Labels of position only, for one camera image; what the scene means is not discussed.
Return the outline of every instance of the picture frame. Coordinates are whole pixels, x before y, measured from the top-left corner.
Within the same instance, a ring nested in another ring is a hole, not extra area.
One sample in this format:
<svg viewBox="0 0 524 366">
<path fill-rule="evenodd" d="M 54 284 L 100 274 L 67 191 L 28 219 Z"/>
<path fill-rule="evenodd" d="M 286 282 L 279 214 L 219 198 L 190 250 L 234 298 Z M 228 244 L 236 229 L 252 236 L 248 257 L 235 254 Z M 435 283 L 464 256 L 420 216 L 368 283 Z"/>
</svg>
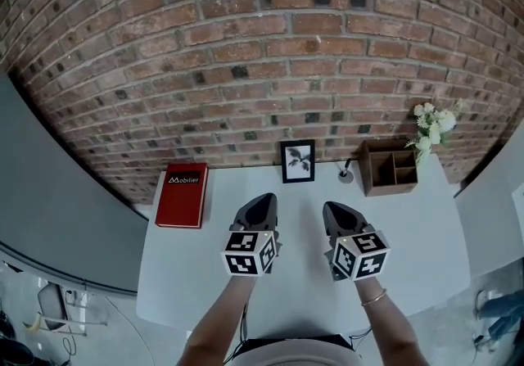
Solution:
<svg viewBox="0 0 524 366">
<path fill-rule="evenodd" d="M 280 142 L 282 182 L 314 181 L 314 140 Z"/>
</svg>

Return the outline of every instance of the floor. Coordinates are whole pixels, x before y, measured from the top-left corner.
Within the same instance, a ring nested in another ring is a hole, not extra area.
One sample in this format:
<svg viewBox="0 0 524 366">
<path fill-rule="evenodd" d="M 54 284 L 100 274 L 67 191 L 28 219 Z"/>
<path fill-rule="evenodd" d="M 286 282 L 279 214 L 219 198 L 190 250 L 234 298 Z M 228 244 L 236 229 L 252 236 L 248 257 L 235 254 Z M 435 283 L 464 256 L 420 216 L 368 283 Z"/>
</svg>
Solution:
<svg viewBox="0 0 524 366">
<path fill-rule="evenodd" d="M 430 364 L 432 366 L 472 364 L 475 355 L 472 335 L 489 326 L 488 323 L 479 323 L 475 320 L 473 305 L 476 294 L 486 288 L 499 293 L 508 293 L 521 289 L 523 284 L 522 263 L 516 262 L 475 279 L 469 289 L 443 305 L 410 317 L 422 352 Z M 16 329 L 18 340 L 26 344 L 38 357 L 61 364 L 68 359 L 62 345 L 63 336 L 45 332 L 30 334 L 24 330 L 22 324 L 22 322 L 34 321 L 38 310 L 37 293 L 45 285 L 45 281 L 35 276 L 28 273 L 15 273 L 0 264 L 0 297 L 3 308 Z M 78 352 L 71 362 L 74 366 L 176 364 L 187 338 L 184 330 L 175 330 L 139 319 L 135 314 L 134 300 L 115 298 L 107 300 L 105 297 L 95 295 L 90 296 L 88 304 L 93 310 L 87 311 L 87 320 L 107 321 L 108 325 L 89 327 L 87 337 L 75 338 Z M 78 318 L 79 310 L 70 308 L 70 312 L 74 318 Z M 511 355 L 513 337 L 513 333 L 505 336 L 499 350 L 494 354 L 479 353 L 474 366 L 504 365 Z M 154 363 L 151 361 L 146 345 L 151 350 Z M 359 343 L 358 352 L 363 356 L 364 364 L 369 366 L 382 364 L 372 334 Z"/>
</svg>

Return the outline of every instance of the bracelet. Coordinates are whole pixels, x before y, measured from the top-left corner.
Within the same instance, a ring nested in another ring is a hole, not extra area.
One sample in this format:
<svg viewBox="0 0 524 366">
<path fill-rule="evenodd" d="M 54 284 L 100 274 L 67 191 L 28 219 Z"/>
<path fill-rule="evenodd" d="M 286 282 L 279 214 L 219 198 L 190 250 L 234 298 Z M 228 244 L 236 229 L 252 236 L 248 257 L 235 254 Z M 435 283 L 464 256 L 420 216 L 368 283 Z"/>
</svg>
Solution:
<svg viewBox="0 0 524 366">
<path fill-rule="evenodd" d="M 386 295 L 386 293 L 387 293 L 387 289 L 384 289 L 384 291 L 379 296 L 377 296 L 375 299 L 364 302 L 362 306 L 368 306 L 368 305 L 374 304 L 375 302 L 378 302 L 380 299 L 382 299 Z"/>
</svg>

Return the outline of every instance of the brick wall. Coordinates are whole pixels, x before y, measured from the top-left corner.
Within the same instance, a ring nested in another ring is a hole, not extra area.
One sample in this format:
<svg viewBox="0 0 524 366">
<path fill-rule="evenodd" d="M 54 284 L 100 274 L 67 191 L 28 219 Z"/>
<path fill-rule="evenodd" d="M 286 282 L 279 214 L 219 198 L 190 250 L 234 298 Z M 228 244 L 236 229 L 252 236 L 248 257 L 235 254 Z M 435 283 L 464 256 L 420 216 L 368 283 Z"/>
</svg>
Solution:
<svg viewBox="0 0 524 366">
<path fill-rule="evenodd" d="M 464 178 L 522 118 L 524 0 L 2 0 L 0 66 L 115 190 L 150 203 L 165 164 L 318 160 L 411 137 L 460 107 L 439 157 Z"/>
</svg>

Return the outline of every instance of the blue cloth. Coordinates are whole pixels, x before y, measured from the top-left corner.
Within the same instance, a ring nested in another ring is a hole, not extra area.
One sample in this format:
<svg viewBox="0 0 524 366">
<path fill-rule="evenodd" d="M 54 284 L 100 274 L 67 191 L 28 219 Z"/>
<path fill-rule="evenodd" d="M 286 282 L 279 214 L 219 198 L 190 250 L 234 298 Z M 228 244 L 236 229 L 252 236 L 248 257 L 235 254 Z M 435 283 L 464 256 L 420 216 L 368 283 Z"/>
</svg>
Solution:
<svg viewBox="0 0 524 366">
<path fill-rule="evenodd" d="M 479 318 L 499 318 L 489 329 L 490 338 L 498 341 L 507 334 L 524 315 L 524 290 L 512 295 L 488 300 L 479 311 Z"/>
</svg>

